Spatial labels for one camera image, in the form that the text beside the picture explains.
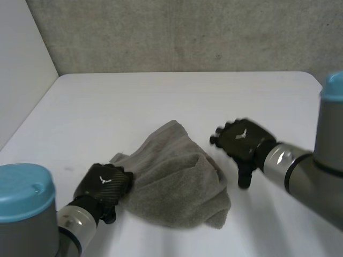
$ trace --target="white table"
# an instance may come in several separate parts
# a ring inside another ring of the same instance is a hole
[[[313,149],[320,84],[303,72],[70,74],[60,77],[0,152],[0,164],[37,163],[54,176],[57,209],[94,162],[131,154],[171,119],[221,166],[232,201],[221,230],[149,224],[118,207],[99,225],[84,256],[339,256],[343,233],[266,180],[248,191],[237,170],[208,140],[218,125],[249,117],[279,140]]]

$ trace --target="gray towel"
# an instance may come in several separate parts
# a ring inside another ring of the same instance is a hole
[[[110,163],[135,174],[125,209],[158,225],[223,227],[230,209],[227,181],[216,163],[175,120],[152,133],[132,155]]]

